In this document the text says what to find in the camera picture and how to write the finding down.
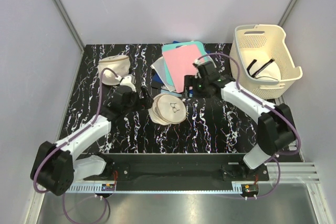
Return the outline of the mesh laundry bag with glasses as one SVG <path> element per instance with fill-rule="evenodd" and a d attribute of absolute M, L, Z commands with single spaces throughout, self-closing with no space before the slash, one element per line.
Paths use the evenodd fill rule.
<path fill-rule="evenodd" d="M 152 122 L 160 125 L 180 124 L 187 116 L 183 101 L 165 93 L 154 97 L 152 107 L 148 109 L 148 112 Z"/>

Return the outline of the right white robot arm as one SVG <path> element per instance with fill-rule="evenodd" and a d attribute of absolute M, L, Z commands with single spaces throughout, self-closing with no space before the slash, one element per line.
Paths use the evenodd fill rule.
<path fill-rule="evenodd" d="M 193 90 L 193 97 L 217 96 L 233 104 L 257 123 L 256 145 L 246 153 L 238 167 L 239 176 L 250 180 L 260 165 L 293 142 L 299 135 L 290 108 L 282 103 L 275 105 L 247 91 L 230 76 L 222 76 L 213 63 L 196 60 L 195 75 L 184 78 L 184 89 Z"/>

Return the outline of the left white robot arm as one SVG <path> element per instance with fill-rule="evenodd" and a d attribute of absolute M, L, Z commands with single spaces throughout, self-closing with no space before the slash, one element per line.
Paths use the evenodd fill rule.
<path fill-rule="evenodd" d="M 104 106 L 100 99 L 96 114 L 84 126 L 55 143 L 45 141 L 40 145 L 30 174 L 34 190 L 61 196 L 78 180 L 91 176 L 109 179 L 114 174 L 113 159 L 102 153 L 86 158 L 80 155 L 109 134 L 116 121 L 130 112 L 149 109 L 152 103 L 144 86 L 141 93 L 125 85 L 117 86 L 108 105 Z"/>

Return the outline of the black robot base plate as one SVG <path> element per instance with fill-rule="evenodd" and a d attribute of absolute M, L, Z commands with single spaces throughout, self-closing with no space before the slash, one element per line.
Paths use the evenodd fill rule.
<path fill-rule="evenodd" d="M 243 154 L 108 154 L 107 157 L 113 159 L 117 182 L 218 186 L 220 182 L 269 181 L 265 165 L 241 172 Z"/>

